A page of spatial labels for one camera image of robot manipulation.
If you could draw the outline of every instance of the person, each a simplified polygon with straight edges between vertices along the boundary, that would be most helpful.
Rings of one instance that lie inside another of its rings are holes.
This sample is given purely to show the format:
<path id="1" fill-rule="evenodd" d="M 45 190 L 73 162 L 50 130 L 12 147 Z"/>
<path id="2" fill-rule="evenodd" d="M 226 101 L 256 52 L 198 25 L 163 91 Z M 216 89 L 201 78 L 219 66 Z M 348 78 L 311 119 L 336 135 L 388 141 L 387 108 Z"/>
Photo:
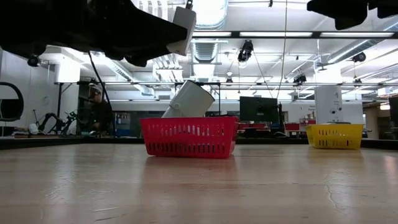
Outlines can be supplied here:
<path id="1" fill-rule="evenodd" d="M 112 121 L 112 111 L 109 104 L 103 100 L 101 91 L 95 90 L 91 96 L 93 99 L 93 106 L 91 112 L 93 114 L 93 130 L 103 133 L 109 129 Z"/>

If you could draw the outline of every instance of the table surface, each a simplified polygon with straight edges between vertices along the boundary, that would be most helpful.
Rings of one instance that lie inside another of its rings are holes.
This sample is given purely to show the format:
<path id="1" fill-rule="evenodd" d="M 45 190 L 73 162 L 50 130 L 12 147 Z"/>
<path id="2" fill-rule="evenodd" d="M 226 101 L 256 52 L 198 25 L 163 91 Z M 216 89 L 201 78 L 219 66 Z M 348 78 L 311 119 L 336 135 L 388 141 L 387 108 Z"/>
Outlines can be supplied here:
<path id="1" fill-rule="evenodd" d="M 397 223 L 398 151 L 240 145 L 229 159 L 143 145 L 0 151 L 1 223 Z"/>

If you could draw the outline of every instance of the red object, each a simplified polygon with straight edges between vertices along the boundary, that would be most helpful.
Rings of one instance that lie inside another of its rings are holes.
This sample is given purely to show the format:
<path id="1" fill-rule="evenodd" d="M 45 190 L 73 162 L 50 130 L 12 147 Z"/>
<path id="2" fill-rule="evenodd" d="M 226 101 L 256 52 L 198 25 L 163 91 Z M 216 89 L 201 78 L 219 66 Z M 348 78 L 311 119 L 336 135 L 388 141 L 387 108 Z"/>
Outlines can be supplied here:
<path id="1" fill-rule="evenodd" d="M 250 124 L 239 123 L 238 130 L 244 131 L 245 128 L 250 128 Z"/>
<path id="2" fill-rule="evenodd" d="M 265 124 L 252 124 L 253 128 L 264 129 L 266 127 Z"/>
<path id="3" fill-rule="evenodd" d="M 238 118 L 140 119 L 147 153 L 153 156 L 228 158 L 235 148 Z"/>
<path id="4" fill-rule="evenodd" d="M 316 124 L 317 121 L 315 121 L 314 119 L 309 119 L 309 120 L 304 120 L 301 123 L 302 124 Z"/>
<path id="5" fill-rule="evenodd" d="M 300 131 L 300 124 L 298 124 L 298 123 L 285 124 L 285 130 L 286 131 Z"/>

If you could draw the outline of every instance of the computer monitor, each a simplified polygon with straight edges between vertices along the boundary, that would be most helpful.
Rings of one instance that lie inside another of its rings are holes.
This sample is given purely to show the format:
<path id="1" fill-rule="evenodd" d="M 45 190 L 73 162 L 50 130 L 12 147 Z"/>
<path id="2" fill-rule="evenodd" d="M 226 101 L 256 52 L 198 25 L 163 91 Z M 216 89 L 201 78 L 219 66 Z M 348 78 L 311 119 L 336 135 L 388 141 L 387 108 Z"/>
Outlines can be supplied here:
<path id="1" fill-rule="evenodd" d="M 241 121 L 279 123 L 277 99 L 241 96 L 239 105 Z"/>

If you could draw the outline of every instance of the white container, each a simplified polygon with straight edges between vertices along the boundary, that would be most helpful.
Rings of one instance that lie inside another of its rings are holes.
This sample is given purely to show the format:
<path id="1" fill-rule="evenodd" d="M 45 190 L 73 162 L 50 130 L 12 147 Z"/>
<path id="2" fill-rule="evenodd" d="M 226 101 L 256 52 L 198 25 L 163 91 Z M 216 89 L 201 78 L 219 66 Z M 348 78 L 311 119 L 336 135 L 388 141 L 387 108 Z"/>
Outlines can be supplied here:
<path id="1" fill-rule="evenodd" d="M 31 134 L 38 134 L 39 133 L 39 129 L 37 128 L 36 124 L 30 124 L 29 125 L 29 132 Z"/>
<path id="2" fill-rule="evenodd" d="M 193 81 L 186 81 L 162 118 L 197 118 L 205 115 L 215 99 Z"/>

